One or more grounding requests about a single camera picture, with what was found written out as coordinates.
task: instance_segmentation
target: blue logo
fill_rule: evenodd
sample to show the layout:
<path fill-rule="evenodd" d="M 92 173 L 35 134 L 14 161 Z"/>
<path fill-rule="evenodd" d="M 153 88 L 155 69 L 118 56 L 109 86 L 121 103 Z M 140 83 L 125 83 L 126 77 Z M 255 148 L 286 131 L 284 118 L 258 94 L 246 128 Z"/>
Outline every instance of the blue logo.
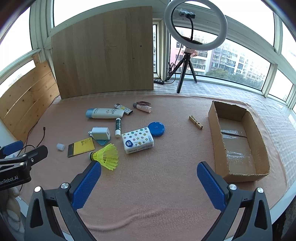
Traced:
<path fill-rule="evenodd" d="M 128 141 L 126 141 L 126 146 L 127 147 L 132 147 L 133 143 L 130 140 L 128 140 Z"/>

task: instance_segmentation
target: silver bolt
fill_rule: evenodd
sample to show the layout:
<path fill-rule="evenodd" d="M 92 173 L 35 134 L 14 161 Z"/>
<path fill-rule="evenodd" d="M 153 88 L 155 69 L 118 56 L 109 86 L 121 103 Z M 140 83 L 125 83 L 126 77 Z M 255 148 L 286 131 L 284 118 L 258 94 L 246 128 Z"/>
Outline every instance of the silver bolt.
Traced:
<path fill-rule="evenodd" d="M 61 185 L 61 188 L 62 189 L 66 189 L 66 188 L 68 188 L 69 187 L 69 183 L 63 183 L 62 185 Z"/>
<path fill-rule="evenodd" d="M 263 188 L 257 188 L 257 191 L 260 192 L 260 193 L 264 192 Z"/>
<path fill-rule="evenodd" d="M 237 187 L 236 187 L 234 184 L 230 184 L 230 185 L 229 185 L 229 188 L 230 188 L 231 190 L 236 190 L 236 189 L 237 189 Z"/>
<path fill-rule="evenodd" d="M 41 190 L 41 187 L 39 187 L 39 186 L 35 187 L 35 189 L 34 189 L 35 192 L 39 192 L 40 190 Z"/>

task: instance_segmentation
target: tree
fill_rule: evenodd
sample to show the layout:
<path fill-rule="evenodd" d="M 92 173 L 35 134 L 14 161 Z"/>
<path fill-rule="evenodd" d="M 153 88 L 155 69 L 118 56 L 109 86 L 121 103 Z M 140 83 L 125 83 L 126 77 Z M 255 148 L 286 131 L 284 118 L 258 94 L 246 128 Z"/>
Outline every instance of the tree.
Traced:
<path fill-rule="evenodd" d="M 229 80 L 235 83 L 250 86 L 256 89 L 261 89 L 262 81 L 252 80 L 250 78 L 245 78 L 241 74 L 230 74 L 228 71 L 223 69 L 215 69 L 206 73 L 206 76 L 211 76 L 219 79 Z"/>

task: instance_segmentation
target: blue tape measure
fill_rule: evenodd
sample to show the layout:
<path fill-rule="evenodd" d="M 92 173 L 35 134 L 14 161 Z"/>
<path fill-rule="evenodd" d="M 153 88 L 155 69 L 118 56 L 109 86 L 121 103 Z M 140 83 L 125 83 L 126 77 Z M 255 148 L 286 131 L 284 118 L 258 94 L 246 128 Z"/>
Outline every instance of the blue tape measure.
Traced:
<path fill-rule="evenodd" d="M 165 132 L 165 126 L 160 122 L 151 122 L 148 125 L 148 128 L 153 137 L 162 136 L 163 133 Z"/>

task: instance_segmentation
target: white power adapter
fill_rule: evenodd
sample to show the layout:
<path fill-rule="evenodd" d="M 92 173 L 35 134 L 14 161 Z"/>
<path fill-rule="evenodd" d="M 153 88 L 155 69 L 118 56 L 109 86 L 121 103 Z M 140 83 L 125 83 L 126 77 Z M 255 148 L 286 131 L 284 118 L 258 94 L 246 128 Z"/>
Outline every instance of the white power adapter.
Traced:
<path fill-rule="evenodd" d="M 94 127 L 90 134 L 95 140 L 110 140 L 110 131 L 108 127 Z"/>

